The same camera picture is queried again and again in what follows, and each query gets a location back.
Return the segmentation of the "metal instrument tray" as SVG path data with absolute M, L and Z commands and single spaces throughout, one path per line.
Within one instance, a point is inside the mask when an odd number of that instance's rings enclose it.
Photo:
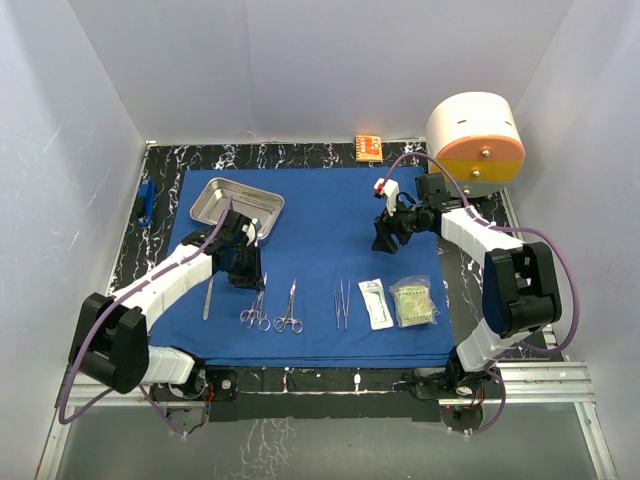
M 285 199 L 279 194 L 217 177 L 206 184 L 192 205 L 191 219 L 215 226 L 228 199 L 233 211 L 253 222 L 257 242 L 268 238 L 285 206 Z

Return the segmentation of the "pink cylindrical tissue phantom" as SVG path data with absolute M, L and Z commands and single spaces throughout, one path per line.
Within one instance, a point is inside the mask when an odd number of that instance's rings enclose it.
M 429 153 L 471 198 L 510 184 L 526 158 L 510 104 L 489 92 L 443 100 L 427 121 L 425 140 Z

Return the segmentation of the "blue surgical drape cloth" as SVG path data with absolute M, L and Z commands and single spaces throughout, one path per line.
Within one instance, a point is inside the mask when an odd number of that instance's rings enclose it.
M 294 315 L 303 331 L 245 329 L 240 313 L 255 294 L 231 286 L 219 273 L 208 320 L 202 319 L 208 282 L 194 287 L 153 326 L 155 346 L 185 347 L 210 365 L 275 367 L 440 367 L 453 348 L 446 289 L 436 238 L 424 232 L 396 254 L 374 252 L 374 219 L 384 201 L 374 196 L 384 168 L 195 170 L 184 177 L 170 242 L 195 231 L 190 209 L 206 184 L 217 177 L 270 191 L 285 206 L 261 249 L 268 276 L 265 307 L 283 315 L 296 280 Z M 402 278 L 428 275 L 439 310 L 436 324 L 373 331 L 358 284 L 380 279 L 391 286 Z M 341 310 L 336 330 L 333 290 L 351 281 L 348 330 Z

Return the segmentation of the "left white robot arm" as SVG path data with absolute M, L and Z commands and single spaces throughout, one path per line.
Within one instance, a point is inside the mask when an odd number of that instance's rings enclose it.
M 71 373 L 125 394 L 145 384 L 172 385 L 182 397 L 194 399 L 206 387 L 199 360 L 185 347 L 154 347 L 153 326 L 194 287 L 227 274 L 236 288 L 261 291 L 259 220 L 232 209 L 218 223 L 184 237 L 154 269 L 112 294 L 98 292 L 83 302 L 68 364 Z

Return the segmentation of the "white packet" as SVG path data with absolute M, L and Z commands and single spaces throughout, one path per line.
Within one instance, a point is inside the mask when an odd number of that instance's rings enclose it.
M 373 331 L 393 327 L 383 284 L 380 279 L 362 281 L 358 284 L 369 315 L 370 326 Z

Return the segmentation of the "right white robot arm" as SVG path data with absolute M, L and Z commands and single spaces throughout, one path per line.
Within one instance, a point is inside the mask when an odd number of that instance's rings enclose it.
M 526 243 L 492 227 L 464 197 L 455 199 L 444 175 L 415 179 L 417 199 L 399 184 L 380 178 L 374 196 L 385 200 L 374 220 L 372 249 L 394 254 L 416 233 L 431 232 L 455 244 L 482 270 L 483 318 L 472 333 L 450 353 L 447 388 L 466 397 L 478 389 L 482 371 L 516 343 L 558 321 L 562 313 L 551 248 L 543 242 Z

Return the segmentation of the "green suture packet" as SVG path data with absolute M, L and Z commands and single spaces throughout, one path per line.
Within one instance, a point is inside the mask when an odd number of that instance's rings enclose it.
M 428 275 L 402 278 L 389 290 L 400 328 L 436 324 L 439 310 L 431 298 L 432 288 Z

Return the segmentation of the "steel forceps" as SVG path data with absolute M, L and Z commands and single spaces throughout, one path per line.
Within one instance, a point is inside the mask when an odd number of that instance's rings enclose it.
M 347 281 L 347 286 L 344 286 L 343 282 L 340 282 L 340 302 L 343 317 L 344 330 L 348 330 L 348 318 L 350 308 L 350 293 L 351 293 L 351 281 Z

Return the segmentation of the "steel ring-handle scissors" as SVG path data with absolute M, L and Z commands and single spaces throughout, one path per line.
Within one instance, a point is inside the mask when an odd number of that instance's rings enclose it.
M 294 334 L 300 334 L 303 331 L 302 321 L 294 316 L 295 307 L 296 280 L 293 280 L 289 290 L 287 309 L 283 316 L 276 317 L 273 321 L 273 328 L 282 333 L 289 328 Z

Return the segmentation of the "steel scalpel handle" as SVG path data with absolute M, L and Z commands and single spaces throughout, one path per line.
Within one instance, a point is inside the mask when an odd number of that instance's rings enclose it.
M 207 286 L 207 292 L 206 292 L 206 296 L 205 296 L 205 302 L 204 302 L 203 314 L 202 314 L 202 319 L 204 321 L 208 320 L 208 318 L 209 318 L 209 312 L 210 312 L 210 305 L 211 305 L 211 300 L 212 300 L 213 288 L 214 288 L 214 278 L 210 277 L 209 278 L 209 282 L 208 282 L 208 286 Z

